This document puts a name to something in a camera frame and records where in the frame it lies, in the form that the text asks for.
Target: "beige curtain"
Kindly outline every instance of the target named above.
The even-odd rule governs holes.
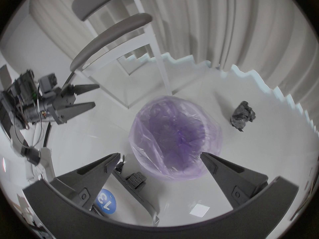
[[[93,38],[73,14],[72,1],[30,1],[31,15],[71,59]],[[154,18],[162,53],[175,59],[192,54],[196,63],[209,60],[225,71],[232,64],[244,72],[254,69],[269,87],[291,94],[310,119],[319,122],[318,41],[292,0],[141,1]],[[89,21],[99,34],[135,13],[133,0],[114,0]],[[146,50],[135,54],[139,57]]]

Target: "number 13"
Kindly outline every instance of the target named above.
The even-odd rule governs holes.
[[[105,201],[107,200],[106,194],[101,193],[101,194],[99,195],[99,197],[98,197],[98,201],[99,201],[101,204],[103,204],[103,198],[104,198]],[[111,201],[108,201],[108,202],[106,203],[106,205],[103,206],[103,208],[104,208],[104,209],[107,209],[107,210],[110,210],[110,208],[108,208],[108,206],[109,206],[111,203],[112,203]]]

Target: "wall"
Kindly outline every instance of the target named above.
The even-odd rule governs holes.
[[[29,14],[3,43],[1,52],[19,74],[32,69],[37,79],[55,73],[59,86],[70,74],[71,59],[43,33]]]

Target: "purple trash bin liner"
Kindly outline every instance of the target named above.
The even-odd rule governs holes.
[[[177,97],[160,96],[137,113],[129,142],[150,175],[191,180],[207,172],[200,159],[203,151],[219,155],[222,132],[200,106]]]

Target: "round blue label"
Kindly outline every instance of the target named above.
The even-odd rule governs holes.
[[[100,209],[107,213],[112,214],[116,210],[116,200],[113,194],[107,189],[102,189],[96,198],[96,204]]]

